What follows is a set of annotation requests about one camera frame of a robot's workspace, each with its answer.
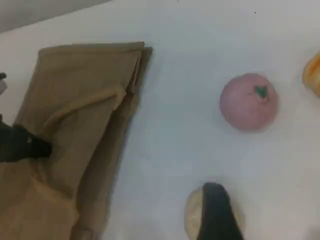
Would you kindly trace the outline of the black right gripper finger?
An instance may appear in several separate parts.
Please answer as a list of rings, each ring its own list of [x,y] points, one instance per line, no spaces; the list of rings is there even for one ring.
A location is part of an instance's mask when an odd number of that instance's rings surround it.
[[[202,187],[201,224],[198,240],[243,240],[225,188],[215,182]]]

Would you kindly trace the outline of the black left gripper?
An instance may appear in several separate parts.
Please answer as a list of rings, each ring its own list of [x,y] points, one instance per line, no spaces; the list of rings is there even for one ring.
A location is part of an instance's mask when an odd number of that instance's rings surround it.
[[[13,163],[26,158],[48,158],[52,144],[39,137],[30,137],[25,127],[8,125],[0,115],[0,162]]]

